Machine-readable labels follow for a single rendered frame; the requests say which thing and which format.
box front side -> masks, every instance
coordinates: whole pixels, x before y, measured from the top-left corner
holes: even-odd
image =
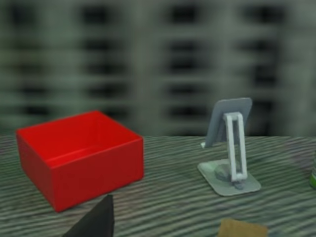
[[[52,175],[59,212],[140,180],[144,176],[143,139],[55,167]]]
[[[18,134],[16,140],[23,171],[53,206],[53,186],[49,167]]]

stand base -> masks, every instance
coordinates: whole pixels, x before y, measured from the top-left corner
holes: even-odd
[[[255,192],[261,189],[261,184],[249,172],[248,178],[244,181],[244,188],[242,190],[236,189],[230,182],[217,179],[215,176],[215,168],[221,164],[229,164],[228,159],[203,162],[197,166],[202,176],[218,195],[227,197]]]

blurred background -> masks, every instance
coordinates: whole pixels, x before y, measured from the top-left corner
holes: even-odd
[[[314,0],[1,0],[0,134],[100,110],[142,135],[316,135]]]

table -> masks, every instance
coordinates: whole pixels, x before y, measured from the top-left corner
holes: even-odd
[[[227,157],[202,137],[145,137],[145,178],[112,192],[115,237],[215,237],[221,219],[266,225],[269,236],[316,236],[316,190],[308,185],[316,138],[246,138],[248,170],[261,191],[214,193],[197,170]],[[22,172],[13,137],[0,138],[0,236],[60,237],[102,197],[55,213]]]

red container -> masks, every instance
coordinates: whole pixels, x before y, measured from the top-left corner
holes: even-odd
[[[16,139],[24,172],[56,212],[144,176],[143,138],[99,111],[18,129]]]

